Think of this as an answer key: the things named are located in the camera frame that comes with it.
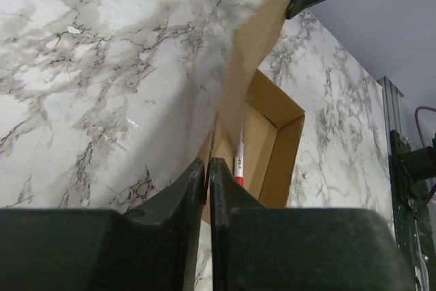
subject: cable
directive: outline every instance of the cable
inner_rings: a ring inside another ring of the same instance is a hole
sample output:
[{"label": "cable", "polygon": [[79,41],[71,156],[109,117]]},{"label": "cable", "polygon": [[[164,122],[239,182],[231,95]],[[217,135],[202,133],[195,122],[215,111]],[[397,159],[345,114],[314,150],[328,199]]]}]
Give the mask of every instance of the cable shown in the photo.
[{"label": "cable", "polygon": [[[420,119],[418,117],[418,113],[420,112],[420,110],[429,110],[431,112],[436,112],[436,108],[433,107],[428,107],[428,106],[419,106],[415,109],[415,123],[416,123],[416,129],[418,130],[418,134],[420,136],[421,139],[421,144],[423,147],[425,147],[425,142],[424,142],[424,136],[422,135],[422,130],[421,130],[421,124],[420,124]],[[436,182],[434,179],[431,179],[431,188],[433,188],[436,185]]]}]

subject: purple cable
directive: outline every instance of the purple cable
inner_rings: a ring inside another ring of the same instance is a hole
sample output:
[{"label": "purple cable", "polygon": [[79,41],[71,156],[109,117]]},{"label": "purple cable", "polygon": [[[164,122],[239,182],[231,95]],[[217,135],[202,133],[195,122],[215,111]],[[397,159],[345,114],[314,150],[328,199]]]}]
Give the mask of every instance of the purple cable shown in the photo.
[{"label": "purple cable", "polygon": [[[424,143],[424,136],[422,135],[422,130],[421,130],[421,124],[420,124],[420,119],[418,117],[418,113],[420,112],[420,110],[429,110],[431,112],[436,112],[436,108],[433,107],[428,107],[428,106],[419,106],[415,109],[415,123],[416,123],[416,128],[418,129],[418,134],[420,135],[420,139],[421,139],[421,143],[422,146],[425,147],[425,143]],[[431,187],[433,187],[435,185],[435,180],[431,179]]]}]

